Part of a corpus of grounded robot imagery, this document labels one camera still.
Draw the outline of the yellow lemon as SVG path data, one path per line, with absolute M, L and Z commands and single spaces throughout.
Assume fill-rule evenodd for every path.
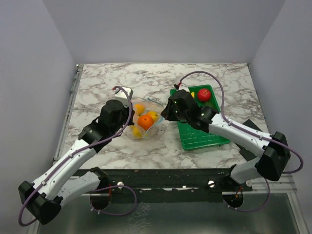
M 140 127 L 135 125 L 131 126 L 132 128 L 132 135 L 135 139 L 142 139 L 143 138 L 143 131 Z
M 154 112 L 154 111 L 150 111 L 147 113 L 148 116 L 150 116 L 154 122 L 157 122 L 158 119 L 159 119 L 159 115 L 157 112 Z

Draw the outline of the yellow peach with leaf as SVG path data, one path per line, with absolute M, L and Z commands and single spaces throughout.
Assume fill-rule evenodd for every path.
M 144 105 L 135 104 L 135 105 L 134 105 L 134 108 L 135 108 L 135 113 L 136 113 L 138 116 L 144 114 L 144 112 L 145 112 L 145 106 L 144 106 Z

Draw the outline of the orange fruit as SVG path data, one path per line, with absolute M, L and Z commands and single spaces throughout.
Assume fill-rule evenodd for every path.
M 154 121 L 150 116 L 143 115 L 138 118 L 137 124 L 139 127 L 147 131 L 154 124 Z

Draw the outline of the clear zip bag teal zipper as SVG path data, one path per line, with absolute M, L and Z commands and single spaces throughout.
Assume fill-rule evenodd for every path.
M 151 98 L 135 99 L 133 101 L 134 125 L 128 127 L 128 135 L 133 139 L 152 138 L 158 131 L 163 120 L 160 112 L 163 105 Z

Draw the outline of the green plastic tray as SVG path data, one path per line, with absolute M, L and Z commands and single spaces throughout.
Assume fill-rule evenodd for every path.
M 202 88 L 206 88 L 210 90 L 211 99 L 208 102 L 210 102 L 214 106 L 214 109 L 220 112 L 220 105 L 218 101 L 216 100 L 214 90 L 211 85 L 206 84 L 206 85 L 198 85 L 198 86 L 188 86 L 188 90 L 190 92 L 195 93 L 194 100 L 196 101 L 199 107 L 204 106 L 204 103 L 200 102 L 197 99 L 197 92 Z M 181 139 L 182 148 L 185 151 L 203 149 L 203 148 L 214 147 L 214 146 L 221 146 L 221 145 L 229 144 L 231 142 L 229 139 L 226 139 L 222 136 L 214 135 L 211 133 L 206 133 L 202 130 L 194 129 L 188 123 L 178 122 L 177 126 L 179 129 L 179 135 Z

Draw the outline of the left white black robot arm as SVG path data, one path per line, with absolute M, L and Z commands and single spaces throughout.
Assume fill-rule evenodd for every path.
M 132 124 L 134 111 L 129 98 L 124 101 L 111 99 L 102 107 L 99 117 L 85 126 L 71 148 L 33 182 L 24 181 L 19 187 L 22 214 L 27 209 L 40 224 L 51 222 L 72 199 L 87 192 L 103 192 L 112 189 L 108 175 L 99 167 L 91 168 L 75 180 L 71 176 L 89 159 L 94 157 L 112 139 L 119 137 Z

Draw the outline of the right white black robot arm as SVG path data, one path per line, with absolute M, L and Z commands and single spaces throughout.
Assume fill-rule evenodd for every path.
M 161 116 L 168 121 L 187 123 L 196 130 L 229 139 L 255 155 L 254 159 L 233 166 L 224 178 L 224 185 L 230 191 L 247 180 L 259 177 L 278 181 L 290 159 L 282 133 L 271 135 L 257 131 L 224 117 L 209 106 L 200 107 L 185 90 L 178 90 L 168 98 Z

